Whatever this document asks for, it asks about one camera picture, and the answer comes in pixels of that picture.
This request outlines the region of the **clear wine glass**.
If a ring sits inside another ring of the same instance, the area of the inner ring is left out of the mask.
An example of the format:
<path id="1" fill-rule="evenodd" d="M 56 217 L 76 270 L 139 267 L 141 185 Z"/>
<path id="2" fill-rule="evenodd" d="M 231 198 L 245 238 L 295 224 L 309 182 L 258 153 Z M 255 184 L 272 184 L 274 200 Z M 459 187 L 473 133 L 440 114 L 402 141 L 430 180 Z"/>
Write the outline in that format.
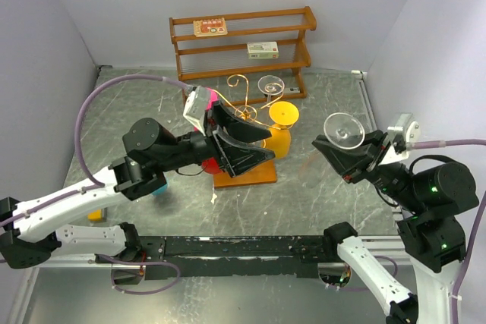
<path id="1" fill-rule="evenodd" d="M 354 116 L 345 112 L 329 115 L 323 123 L 323 139 L 331 151 L 348 152 L 362 145 L 365 139 L 365 128 Z M 298 171 L 301 186 L 307 189 L 316 187 L 324 178 L 329 162 L 324 154 L 314 147 Z"/>

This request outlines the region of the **red wine glass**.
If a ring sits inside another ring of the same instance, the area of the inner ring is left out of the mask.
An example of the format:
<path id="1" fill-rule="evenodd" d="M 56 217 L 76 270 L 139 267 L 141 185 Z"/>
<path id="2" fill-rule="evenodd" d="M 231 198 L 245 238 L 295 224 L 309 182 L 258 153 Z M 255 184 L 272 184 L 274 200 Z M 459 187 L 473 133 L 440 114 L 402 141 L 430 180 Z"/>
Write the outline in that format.
<path id="1" fill-rule="evenodd" d="M 206 161 L 203 161 L 201 163 L 201 168 L 203 169 L 204 172 L 211 175 L 217 175 L 222 171 L 219 168 L 219 165 L 214 158 L 210 158 Z"/>

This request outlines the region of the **yellow wine glass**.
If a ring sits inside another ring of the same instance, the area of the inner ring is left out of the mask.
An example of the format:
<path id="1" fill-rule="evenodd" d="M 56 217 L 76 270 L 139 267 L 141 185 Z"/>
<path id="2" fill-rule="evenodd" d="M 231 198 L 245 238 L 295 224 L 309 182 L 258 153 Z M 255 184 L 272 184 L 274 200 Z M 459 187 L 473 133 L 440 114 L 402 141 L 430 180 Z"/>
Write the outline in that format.
<path id="1" fill-rule="evenodd" d="M 299 110 L 291 102 L 278 101 L 270 106 L 269 116 L 273 124 L 268 127 L 270 137 L 263 141 L 262 147 L 273 151 L 275 159 L 283 159 L 289 153 L 290 128 L 298 121 Z"/>

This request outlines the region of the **pink wine glass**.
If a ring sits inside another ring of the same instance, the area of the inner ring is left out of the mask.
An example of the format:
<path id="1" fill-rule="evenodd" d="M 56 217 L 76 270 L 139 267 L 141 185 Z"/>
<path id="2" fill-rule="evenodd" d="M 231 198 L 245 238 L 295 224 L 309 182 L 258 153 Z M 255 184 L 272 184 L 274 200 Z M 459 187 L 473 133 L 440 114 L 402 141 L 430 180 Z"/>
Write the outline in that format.
<path id="1" fill-rule="evenodd" d="M 204 118 L 214 102 L 219 99 L 217 94 L 207 88 L 199 88 L 194 91 L 194 100 L 191 104 L 190 115 L 193 119 L 191 122 L 196 131 L 204 134 Z"/>

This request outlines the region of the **frosted clear tall glass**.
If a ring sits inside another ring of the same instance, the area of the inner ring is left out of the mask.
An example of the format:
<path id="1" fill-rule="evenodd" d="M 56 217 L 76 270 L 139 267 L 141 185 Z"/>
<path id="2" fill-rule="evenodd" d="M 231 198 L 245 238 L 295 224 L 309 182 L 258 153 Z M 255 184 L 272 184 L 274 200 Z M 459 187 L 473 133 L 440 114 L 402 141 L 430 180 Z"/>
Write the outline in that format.
<path id="1" fill-rule="evenodd" d="M 267 104 L 273 101 L 273 98 L 277 99 L 283 94 L 285 89 L 284 81 L 274 75 L 266 75 L 259 79 L 257 82 L 259 91 L 267 97 Z"/>

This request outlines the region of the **blue wine glass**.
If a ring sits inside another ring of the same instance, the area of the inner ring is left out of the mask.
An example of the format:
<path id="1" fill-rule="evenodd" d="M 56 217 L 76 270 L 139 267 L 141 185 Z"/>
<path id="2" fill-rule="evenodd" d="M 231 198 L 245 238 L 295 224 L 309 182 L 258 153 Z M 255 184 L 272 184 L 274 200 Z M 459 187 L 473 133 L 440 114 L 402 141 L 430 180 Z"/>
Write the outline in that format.
<path id="1" fill-rule="evenodd" d="M 168 187 L 168 184 L 164 184 L 163 186 L 160 186 L 157 189 L 155 189 L 151 194 L 155 197 L 159 196 L 167 190 L 167 187 Z"/>

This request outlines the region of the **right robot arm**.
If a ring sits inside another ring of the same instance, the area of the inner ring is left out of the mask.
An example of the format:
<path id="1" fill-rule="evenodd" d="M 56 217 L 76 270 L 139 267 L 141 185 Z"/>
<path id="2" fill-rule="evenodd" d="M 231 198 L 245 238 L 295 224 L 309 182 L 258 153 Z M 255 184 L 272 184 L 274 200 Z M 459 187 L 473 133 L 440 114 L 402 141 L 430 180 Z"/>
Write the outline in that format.
<path id="1" fill-rule="evenodd" d="M 419 173 L 391 161 L 415 147 L 447 146 L 445 141 L 409 142 L 404 133 L 375 131 L 350 147 L 320 135 L 312 144 L 344 182 L 366 180 L 409 212 L 397 228 L 415 271 L 417 291 L 398 283 L 347 222 L 325 230 L 323 255 L 333 262 L 342 259 L 352 268 L 380 304 L 387 323 L 458 323 L 459 292 L 474 238 L 465 235 L 456 216 L 472 209 L 483 213 L 485 208 L 469 168 L 441 155 L 430 155 L 439 164 Z"/>

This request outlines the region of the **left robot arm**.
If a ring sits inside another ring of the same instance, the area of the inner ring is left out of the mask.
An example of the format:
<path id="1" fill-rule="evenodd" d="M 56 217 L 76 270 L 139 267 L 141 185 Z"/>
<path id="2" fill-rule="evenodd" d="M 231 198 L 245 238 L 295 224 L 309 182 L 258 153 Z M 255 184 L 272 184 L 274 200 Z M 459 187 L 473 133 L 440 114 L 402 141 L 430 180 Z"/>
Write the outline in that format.
<path id="1" fill-rule="evenodd" d="M 164 174 L 215 159 L 234 178 L 274 159 L 257 145 L 271 133 L 234 116 L 221 102 L 203 110 L 203 125 L 179 137 L 153 118 L 133 124 L 123 138 L 126 154 L 93 177 L 29 201 L 1 201 L 1 261 L 26 269 L 54 256 L 95 254 L 103 260 L 138 262 L 142 244 L 127 222 L 111 227 L 76 226 L 94 210 L 139 200 L 166 186 Z"/>

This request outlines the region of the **gold wine glass rack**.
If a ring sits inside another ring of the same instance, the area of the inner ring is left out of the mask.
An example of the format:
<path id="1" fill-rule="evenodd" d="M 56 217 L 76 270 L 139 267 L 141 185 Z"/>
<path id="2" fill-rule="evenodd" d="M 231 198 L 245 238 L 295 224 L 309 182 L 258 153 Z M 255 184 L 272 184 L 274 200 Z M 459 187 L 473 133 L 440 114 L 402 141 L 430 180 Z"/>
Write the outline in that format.
<path id="1" fill-rule="evenodd" d="M 250 102 L 248 99 L 250 86 L 249 79 L 245 75 L 233 74 L 227 78 L 227 84 L 229 87 L 236 87 L 238 86 L 240 80 L 244 80 L 246 83 L 244 104 L 236 107 L 225 97 L 223 97 L 223 99 L 232 107 L 238 117 L 244 119 L 245 121 L 254 122 L 255 124 L 268 128 L 269 125 L 265 122 L 267 117 L 264 114 L 268 113 L 267 109 L 273 103 L 279 101 L 283 97 L 284 92 L 278 99 L 274 97 L 270 104 L 267 104 L 267 97 L 265 96 L 266 99 L 262 102 L 263 105 L 255 108 L 253 106 L 253 102 Z M 261 121 L 259 119 L 260 116 L 263 116 L 265 121 Z M 226 172 L 220 172 L 219 174 L 213 176 L 213 187 L 215 189 L 248 187 L 250 185 L 272 184 L 276 182 L 277 174 L 273 160 L 265 162 L 256 168 L 253 168 L 249 172 L 235 178 L 231 178 Z"/>

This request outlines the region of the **wooden shelf rack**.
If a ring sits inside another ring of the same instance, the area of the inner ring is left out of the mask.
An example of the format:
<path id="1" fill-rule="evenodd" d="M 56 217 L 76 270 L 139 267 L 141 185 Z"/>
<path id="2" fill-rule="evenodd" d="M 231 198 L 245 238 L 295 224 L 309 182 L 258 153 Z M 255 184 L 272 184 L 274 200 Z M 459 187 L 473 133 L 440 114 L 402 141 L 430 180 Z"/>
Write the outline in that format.
<path id="1" fill-rule="evenodd" d="M 225 34 L 195 34 L 197 21 L 210 24 L 214 20 L 225 21 Z M 285 99 L 304 99 L 308 95 L 302 76 L 302 69 L 311 66 L 306 33 L 316 29 L 317 18 L 308 5 L 285 10 L 169 19 L 170 40 L 180 81 L 188 83 L 233 74 L 291 71 L 300 92 L 285 95 Z M 250 57 L 247 47 L 250 42 L 275 42 L 279 54 L 268 59 Z"/>

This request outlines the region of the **green white small box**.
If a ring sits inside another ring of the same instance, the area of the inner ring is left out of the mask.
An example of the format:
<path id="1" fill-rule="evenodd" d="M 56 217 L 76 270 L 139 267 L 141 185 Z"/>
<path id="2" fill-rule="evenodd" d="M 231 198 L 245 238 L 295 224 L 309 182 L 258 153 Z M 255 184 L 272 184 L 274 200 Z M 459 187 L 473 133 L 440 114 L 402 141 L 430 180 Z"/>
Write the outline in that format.
<path id="1" fill-rule="evenodd" d="M 247 54 L 249 59 L 274 59 L 279 57 L 277 42 L 248 42 Z"/>

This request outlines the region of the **yellow grey sponge block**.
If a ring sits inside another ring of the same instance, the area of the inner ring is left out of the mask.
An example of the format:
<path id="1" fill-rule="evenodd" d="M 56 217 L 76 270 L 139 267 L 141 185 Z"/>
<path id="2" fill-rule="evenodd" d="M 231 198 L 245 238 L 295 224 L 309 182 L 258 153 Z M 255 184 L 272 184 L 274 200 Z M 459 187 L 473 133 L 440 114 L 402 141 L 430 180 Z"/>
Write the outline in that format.
<path id="1" fill-rule="evenodd" d="M 90 222 L 104 222 L 106 220 L 107 209 L 98 209 L 88 214 L 87 218 Z"/>

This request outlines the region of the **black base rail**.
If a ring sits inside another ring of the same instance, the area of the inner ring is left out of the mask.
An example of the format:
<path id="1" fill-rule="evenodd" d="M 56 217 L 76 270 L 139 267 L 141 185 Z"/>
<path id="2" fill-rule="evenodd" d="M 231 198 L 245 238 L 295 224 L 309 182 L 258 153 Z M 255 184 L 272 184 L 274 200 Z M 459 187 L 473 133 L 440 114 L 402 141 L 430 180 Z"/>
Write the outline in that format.
<path id="1" fill-rule="evenodd" d="M 134 265 L 147 280 L 189 277 L 294 275 L 317 278 L 319 269 L 343 264 L 337 244 L 320 235 L 143 236 L 122 253 L 96 263 Z"/>

